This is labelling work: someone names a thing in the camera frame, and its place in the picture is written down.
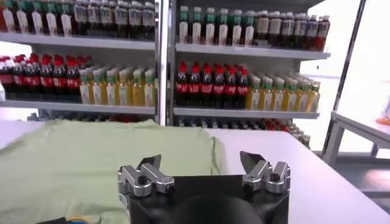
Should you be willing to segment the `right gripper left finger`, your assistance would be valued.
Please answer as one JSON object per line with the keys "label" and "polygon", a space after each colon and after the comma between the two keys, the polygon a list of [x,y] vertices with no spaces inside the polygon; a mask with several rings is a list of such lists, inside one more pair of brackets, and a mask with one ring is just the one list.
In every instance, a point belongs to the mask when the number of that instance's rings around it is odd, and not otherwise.
{"label": "right gripper left finger", "polygon": [[173,193],[175,179],[159,170],[160,163],[161,154],[143,158],[136,168],[131,165],[121,166],[118,170],[118,192],[147,197],[154,187],[161,194]]}

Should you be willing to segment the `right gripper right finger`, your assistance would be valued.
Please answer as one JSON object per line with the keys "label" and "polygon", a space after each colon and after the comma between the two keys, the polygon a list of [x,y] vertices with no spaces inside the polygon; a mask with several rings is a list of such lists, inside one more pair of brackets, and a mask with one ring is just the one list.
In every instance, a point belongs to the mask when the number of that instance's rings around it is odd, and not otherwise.
{"label": "right gripper right finger", "polygon": [[291,168],[286,162],[273,166],[259,154],[240,151],[241,164],[246,172],[241,185],[245,192],[265,190],[271,194],[284,194],[291,187]]}

